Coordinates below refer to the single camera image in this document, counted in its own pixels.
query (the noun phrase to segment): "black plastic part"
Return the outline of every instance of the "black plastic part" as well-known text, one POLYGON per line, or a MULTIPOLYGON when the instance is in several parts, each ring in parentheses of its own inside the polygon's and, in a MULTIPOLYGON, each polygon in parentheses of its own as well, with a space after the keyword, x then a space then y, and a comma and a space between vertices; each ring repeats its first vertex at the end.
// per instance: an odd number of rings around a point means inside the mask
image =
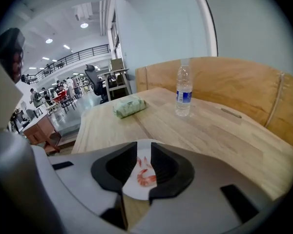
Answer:
POLYGON ((122 188, 137 163, 137 142, 97 159, 91 175, 104 189, 122 195, 122 188))
POLYGON ((190 161, 155 142, 151 144, 151 165, 157 187, 149 193, 150 202, 157 198, 176 197, 194 179, 194 167, 190 161))
POLYGON ((223 186, 220 190, 242 223, 246 223, 258 214, 258 210, 235 185, 223 186))
POLYGON ((54 170, 59 170, 59 169, 63 169, 65 167, 69 167, 69 166, 73 166, 74 164, 70 161, 66 161, 66 162, 62 162, 62 163, 58 163, 58 164, 53 164, 52 167, 54 170))

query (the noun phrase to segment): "backpack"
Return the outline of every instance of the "backpack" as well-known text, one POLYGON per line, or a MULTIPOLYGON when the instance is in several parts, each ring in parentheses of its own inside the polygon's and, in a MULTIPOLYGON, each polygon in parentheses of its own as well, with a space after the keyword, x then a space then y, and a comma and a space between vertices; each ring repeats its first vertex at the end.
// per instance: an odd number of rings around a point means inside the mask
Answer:
POLYGON ((39 94, 39 93, 35 93, 35 95, 34 95, 34 99, 35 99, 35 101, 40 101, 41 100, 41 95, 39 94))

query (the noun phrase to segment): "bottle label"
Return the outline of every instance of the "bottle label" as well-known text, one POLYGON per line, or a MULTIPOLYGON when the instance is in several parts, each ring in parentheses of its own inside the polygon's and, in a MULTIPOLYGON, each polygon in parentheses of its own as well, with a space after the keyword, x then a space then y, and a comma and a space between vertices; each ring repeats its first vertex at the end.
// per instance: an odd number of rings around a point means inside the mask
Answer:
POLYGON ((176 101, 179 103, 190 103, 192 92, 180 92, 177 90, 176 101))

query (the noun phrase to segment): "wooden table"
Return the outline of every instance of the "wooden table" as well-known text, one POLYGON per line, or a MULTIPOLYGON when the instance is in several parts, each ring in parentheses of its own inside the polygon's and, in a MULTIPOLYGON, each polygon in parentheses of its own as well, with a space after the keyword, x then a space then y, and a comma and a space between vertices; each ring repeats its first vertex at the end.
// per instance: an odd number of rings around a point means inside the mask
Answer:
POLYGON ((57 144, 61 139, 61 135, 55 130, 53 124, 48 118, 47 112, 44 112, 38 118, 33 118, 33 120, 26 127, 24 127, 23 133, 32 145, 45 142, 44 150, 46 153, 60 151, 57 144), (59 137, 56 142, 50 139, 50 136, 53 133, 56 133, 59 137))
MULTIPOLYGON (((293 147, 245 114, 192 98, 189 116, 178 117, 174 112, 175 93, 155 88, 135 95, 149 107, 123 119, 113 114, 113 105, 120 99, 86 111, 72 153, 143 138, 157 139, 225 161, 272 199, 288 191, 293 182, 293 147)), ((124 196, 124 205, 129 229, 149 207, 148 201, 128 196, 124 196)))
POLYGON ((121 89, 121 88, 127 88, 127 91, 128 91, 128 94, 131 95, 131 89, 130 89, 130 85, 129 85, 129 82, 126 78, 126 75, 125 75, 125 71, 127 71, 128 69, 119 69, 119 70, 112 70, 112 71, 109 71, 109 72, 106 72, 106 73, 103 73, 103 74, 100 74, 100 76, 104 76, 104 79, 105 79, 105 85, 106 85, 106 91, 107 91, 107 97, 108 97, 108 100, 111 101, 111 95, 109 94, 110 91, 114 91, 114 90, 117 90, 117 89, 121 89), (125 85, 121 85, 119 86, 117 84, 116 87, 113 87, 113 88, 109 88, 108 86, 108 76, 111 75, 112 73, 120 73, 122 76, 123 76, 123 79, 124 79, 124 82, 125 82, 125 85))

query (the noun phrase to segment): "green package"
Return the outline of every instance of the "green package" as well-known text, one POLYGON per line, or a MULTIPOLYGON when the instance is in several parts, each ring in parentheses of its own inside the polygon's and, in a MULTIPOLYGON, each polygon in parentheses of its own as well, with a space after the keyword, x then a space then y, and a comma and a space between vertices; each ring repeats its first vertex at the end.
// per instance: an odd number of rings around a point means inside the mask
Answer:
POLYGON ((113 112, 118 118, 125 118, 138 111, 147 108, 147 103, 135 96, 121 99, 116 105, 113 106, 113 112))

